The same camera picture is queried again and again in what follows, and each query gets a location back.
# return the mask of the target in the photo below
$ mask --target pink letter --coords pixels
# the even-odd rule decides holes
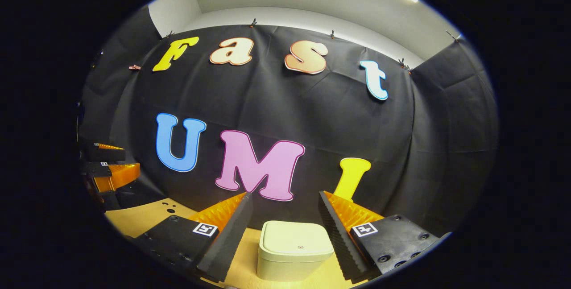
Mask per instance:
[[[232,191],[240,189],[234,179],[238,171],[247,192],[255,190],[268,177],[265,188],[260,190],[261,196],[277,201],[294,198],[290,192],[291,179],[298,158],[306,152],[303,145],[294,141],[278,141],[261,161],[257,161],[249,136],[244,132],[226,130],[220,138],[226,143],[226,149],[222,176],[216,179],[217,186]]]

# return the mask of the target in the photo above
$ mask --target white sticker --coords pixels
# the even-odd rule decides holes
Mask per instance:
[[[196,226],[196,228],[194,228],[192,232],[206,236],[212,236],[216,231],[216,229],[218,229],[217,226],[212,226],[212,224],[201,223],[198,226]]]
[[[361,224],[360,226],[353,227],[353,230],[361,238],[372,233],[377,232],[377,229],[370,223]]]

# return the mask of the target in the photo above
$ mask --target ceiling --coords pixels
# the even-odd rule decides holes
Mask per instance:
[[[459,31],[432,8],[411,0],[198,0],[202,13],[241,7],[283,7],[324,13],[367,27],[426,60]]]

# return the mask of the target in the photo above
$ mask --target letter u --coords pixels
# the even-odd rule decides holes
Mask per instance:
[[[194,118],[187,118],[182,125],[186,128],[186,146],[184,157],[179,159],[171,153],[171,137],[177,118],[171,114],[157,115],[157,156],[164,165],[178,172],[188,172],[194,169],[198,156],[198,140],[200,133],[206,130],[206,123]]]

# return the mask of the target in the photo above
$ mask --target yellow letter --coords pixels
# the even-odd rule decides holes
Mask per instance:
[[[339,165],[343,169],[343,173],[333,194],[353,202],[351,199],[353,193],[355,193],[361,181],[361,177],[363,177],[363,173],[369,171],[371,168],[371,163],[364,159],[347,157],[342,159]]]
[[[249,53],[252,51],[253,41],[249,38],[237,37],[226,39],[220,43],[221,49],[210,54],[210,62],[214,64],[244,65],[251,61]]]
[[[198,37],[179,39],[178,41],[173,41],[171,47],[167,50],[167,53],[161,58],[161,61],[155,67],[153,71],[164,71],[171,67],[171,58],[173,61],[179,59],[182,53],[186,50],[188,46],[194,46],[198,43]]]
[[[290,47],[291,55],[285,56],[285,66],[294,71],[317,74],[327,66],[327,47],[312,41],[296,41]]]

